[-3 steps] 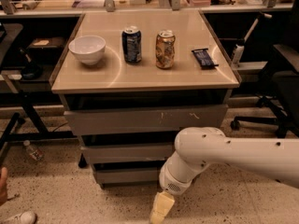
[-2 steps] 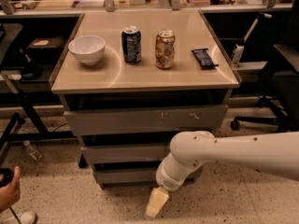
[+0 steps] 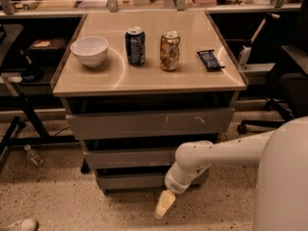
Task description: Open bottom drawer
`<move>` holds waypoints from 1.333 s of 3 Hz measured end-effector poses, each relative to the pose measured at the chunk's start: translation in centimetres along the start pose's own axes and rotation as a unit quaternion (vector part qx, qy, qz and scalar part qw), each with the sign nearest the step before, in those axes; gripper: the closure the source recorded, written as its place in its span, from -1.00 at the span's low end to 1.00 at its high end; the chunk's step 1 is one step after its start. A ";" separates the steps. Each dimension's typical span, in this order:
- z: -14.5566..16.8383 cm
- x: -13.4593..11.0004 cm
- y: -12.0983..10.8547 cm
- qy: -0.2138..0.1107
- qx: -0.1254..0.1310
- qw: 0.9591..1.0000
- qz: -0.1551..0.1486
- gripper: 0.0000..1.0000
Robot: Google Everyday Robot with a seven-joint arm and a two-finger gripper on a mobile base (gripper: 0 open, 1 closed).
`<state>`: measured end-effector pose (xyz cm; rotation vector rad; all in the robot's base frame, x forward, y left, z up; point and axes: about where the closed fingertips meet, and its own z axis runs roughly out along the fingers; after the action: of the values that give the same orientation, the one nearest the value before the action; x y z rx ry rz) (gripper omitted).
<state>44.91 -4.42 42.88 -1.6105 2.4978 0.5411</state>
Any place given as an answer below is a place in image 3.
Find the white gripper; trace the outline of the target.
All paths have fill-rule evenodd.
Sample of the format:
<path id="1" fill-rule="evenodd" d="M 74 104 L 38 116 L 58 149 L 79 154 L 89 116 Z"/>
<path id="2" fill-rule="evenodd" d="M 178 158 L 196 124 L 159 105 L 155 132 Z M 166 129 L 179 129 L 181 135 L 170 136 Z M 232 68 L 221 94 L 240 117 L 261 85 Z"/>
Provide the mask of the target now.
<path id="1" fill-rule="evenodd" d="M 183 193 L 195 178 L 194 170 L 187 170 L 175 162 L 167 172 L 165 178 L 167 190 L 162 191 L 160 195 L 154 217 L 162 218 L 176 200 L 176 194 Z"/>

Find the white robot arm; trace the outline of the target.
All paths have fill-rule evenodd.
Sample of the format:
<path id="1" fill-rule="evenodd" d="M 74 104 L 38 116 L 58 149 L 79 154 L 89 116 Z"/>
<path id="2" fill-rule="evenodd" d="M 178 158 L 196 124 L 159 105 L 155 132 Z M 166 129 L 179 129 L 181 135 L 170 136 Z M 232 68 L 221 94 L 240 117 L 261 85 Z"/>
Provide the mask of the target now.
<path id="1" fill-rule="evenodd" d="M 237 140 L 181 144 L 155 209 L 162 218 L 178 194 L 209 167 L 258 168 L 254 231 L 308 231 L 308 117 Z"/>

